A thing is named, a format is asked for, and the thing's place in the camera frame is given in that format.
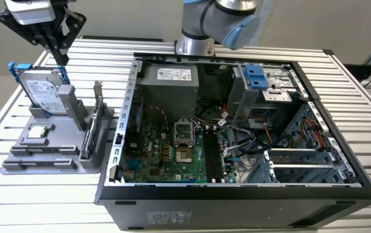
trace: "ram slot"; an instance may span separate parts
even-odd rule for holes
[[[221,148],[218,144],[218,136],[215,130],[203,131],[203,143],[205,143],[205,158],[206,158],[206,171],[207,180],[214,183],[221,182],[223,178],[222,174],[222,157]]]

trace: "open computer tower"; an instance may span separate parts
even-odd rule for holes
[[[135,54],[105,167],[122,230],[318,228],[371,205],[297,62]]]

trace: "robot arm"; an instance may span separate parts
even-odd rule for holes
[[[69,9],[77,0],[5,0],[0,22],[33,45],[51,50],[58,65],[69,63],[69,48],[87,21]],[[257,0],[183,0],[182,38],[177,53],[214,56],[215,40],[230,49],[242,48],[259,25]],[[70,29],[63,34],[63,22]]]
[[[214,41],[238,50],[259,27],[257,0],[185,0],[182,38],[177,53],[214,56]]]
[[[69,9],[74,0],[5,0],[0,22],[33,45],[50,49],[58,65],[69,63],[69,48],[87,21],[83,14]],[[63,34],[63,22],[70,32]]]

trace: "white wall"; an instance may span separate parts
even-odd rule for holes
[[[333,49],[345,62],[363,62],[371,52],[371,0],[275,0],[262,46]],[[78,0],[85,35],[162,38],[181,34],[182,0]],[[0,23],[0,74],[14,60],[34,62],[42,47],[30,45]]]
[[[262,46],[333,49],[345,63],[371,53],[371,0],[277,0]]]

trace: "green circuit board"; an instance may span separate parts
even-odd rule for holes
[[[162,137],[163,130],[146,127],[141,157],[127,158],[126,180],[135,183],[207,183],[203,130],[197,129],[191,148],[175,147],[174,132]],[[225,130],[218,131],[218,138],[221,147],[221,142],[227,142]],[[234,170],[225,178],[226,182],[235,182]]]

